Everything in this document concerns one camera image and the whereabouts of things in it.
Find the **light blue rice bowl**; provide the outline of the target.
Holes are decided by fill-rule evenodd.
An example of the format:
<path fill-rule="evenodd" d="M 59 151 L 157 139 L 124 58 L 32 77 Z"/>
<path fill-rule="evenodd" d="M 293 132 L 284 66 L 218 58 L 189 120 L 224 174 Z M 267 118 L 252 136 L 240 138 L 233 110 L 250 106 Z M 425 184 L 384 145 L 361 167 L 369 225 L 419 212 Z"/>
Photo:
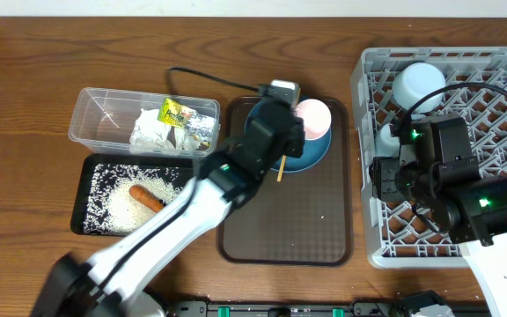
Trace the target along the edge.
<path fill-rule="evenodd" d="M 426 95 L 446 87 L 445 76 L 429 63 L 413 63 L 395 76 L 392 86 L 395 101 L 409 110 Z"/>

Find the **light blue cup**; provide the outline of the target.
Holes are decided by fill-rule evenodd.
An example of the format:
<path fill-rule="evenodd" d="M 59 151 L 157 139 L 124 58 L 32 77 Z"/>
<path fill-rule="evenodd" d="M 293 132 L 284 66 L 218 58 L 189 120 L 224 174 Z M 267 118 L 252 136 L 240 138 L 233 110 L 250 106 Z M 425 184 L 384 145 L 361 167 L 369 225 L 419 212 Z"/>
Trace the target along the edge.
<path fill-rule="evenodd" d="M 375 156 L 393 157 L 400 156 L 400 138 L 394 136 L 392 132 L 393 125 L 388 123 L 384 125 L 375 136 Z"/>

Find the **pink cup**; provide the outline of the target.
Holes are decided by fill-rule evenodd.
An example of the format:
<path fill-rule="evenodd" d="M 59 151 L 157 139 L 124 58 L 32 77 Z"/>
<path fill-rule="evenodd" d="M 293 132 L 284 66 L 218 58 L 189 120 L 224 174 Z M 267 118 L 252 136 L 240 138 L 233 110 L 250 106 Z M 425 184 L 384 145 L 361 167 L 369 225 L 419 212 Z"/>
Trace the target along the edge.
<path fill-rule="evenodd" d="M 322 138 L 332 123 L 331 112 L 321 100 L 308 99 L 299 102 L 295 115 L 303 120 L 305 139 L 308 141 Z"/>

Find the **orange carrot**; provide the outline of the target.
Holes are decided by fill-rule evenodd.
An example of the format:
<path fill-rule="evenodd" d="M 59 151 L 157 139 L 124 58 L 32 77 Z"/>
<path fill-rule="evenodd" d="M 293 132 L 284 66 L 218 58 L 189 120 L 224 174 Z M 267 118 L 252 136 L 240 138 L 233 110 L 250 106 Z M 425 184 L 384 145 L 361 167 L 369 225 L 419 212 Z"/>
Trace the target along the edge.
<path fill-rule="evenodd" d="M 129 189 L 129 194 L 140 204 L 155 213 L 159 213 L 165 207 L 164 204 L 159 199 L 157 199 L 156 196 L 154 196 L 149 190 L 142 186 L 132 186 Z"/>

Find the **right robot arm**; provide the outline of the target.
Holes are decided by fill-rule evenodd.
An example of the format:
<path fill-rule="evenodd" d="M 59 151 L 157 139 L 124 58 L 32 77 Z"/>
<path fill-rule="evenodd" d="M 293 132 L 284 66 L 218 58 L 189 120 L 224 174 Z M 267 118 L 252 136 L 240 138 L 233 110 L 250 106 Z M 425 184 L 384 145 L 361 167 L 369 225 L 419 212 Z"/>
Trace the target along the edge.
<path fill-rule="evenodd" d="M 507 316 L 507 178 L 481 177 L 474 157 L 377 157 L 370 167 L 380 201 L 430 210 L 429 228 L 449 236 L 494 316 Z"/>

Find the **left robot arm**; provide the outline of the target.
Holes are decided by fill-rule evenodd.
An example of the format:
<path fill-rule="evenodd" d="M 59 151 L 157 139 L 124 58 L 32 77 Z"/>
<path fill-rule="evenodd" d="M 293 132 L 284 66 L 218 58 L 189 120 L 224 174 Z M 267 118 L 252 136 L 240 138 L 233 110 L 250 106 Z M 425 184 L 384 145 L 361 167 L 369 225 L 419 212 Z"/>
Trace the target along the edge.
<path fill-rule="evenodd" d="M 171 203 L 111 247 L 78 262 L 63 256 L 50 270 L 33 316 L 132 316 L 161 305 L 145 295 L 151 280 L 191 242 L 220 225 L 258 192 L 284 155 L 303 150 L 295 102 L 263 98 L 243 136 L 205 157 Z"/>

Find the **green yellow snack wrapper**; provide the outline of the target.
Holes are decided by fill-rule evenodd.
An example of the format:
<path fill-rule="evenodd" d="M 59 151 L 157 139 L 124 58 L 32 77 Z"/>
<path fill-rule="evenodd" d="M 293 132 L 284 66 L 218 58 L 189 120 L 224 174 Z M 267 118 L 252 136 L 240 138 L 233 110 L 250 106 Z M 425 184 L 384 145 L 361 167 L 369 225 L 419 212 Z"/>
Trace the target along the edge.
<path fill-rule="evenodd" d="M 165 98 L 158 120 L 173 127 L 175 148 L 178 150 L 199 151 L 212 145 L 214 117 Z"/>

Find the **white tissue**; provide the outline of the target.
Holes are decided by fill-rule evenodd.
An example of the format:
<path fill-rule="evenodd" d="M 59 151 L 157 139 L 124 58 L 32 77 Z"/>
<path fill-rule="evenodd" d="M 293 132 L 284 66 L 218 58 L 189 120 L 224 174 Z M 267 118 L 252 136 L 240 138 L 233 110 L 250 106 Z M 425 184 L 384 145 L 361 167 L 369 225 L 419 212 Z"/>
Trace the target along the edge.
<path fill-rule="evenodd" d="M 186 129 L 160 121 L 159 113 L 159 109 L 141 110 L 129 138 L 131 145 L 185 151 L 201 148 L 201 143 Z"/>

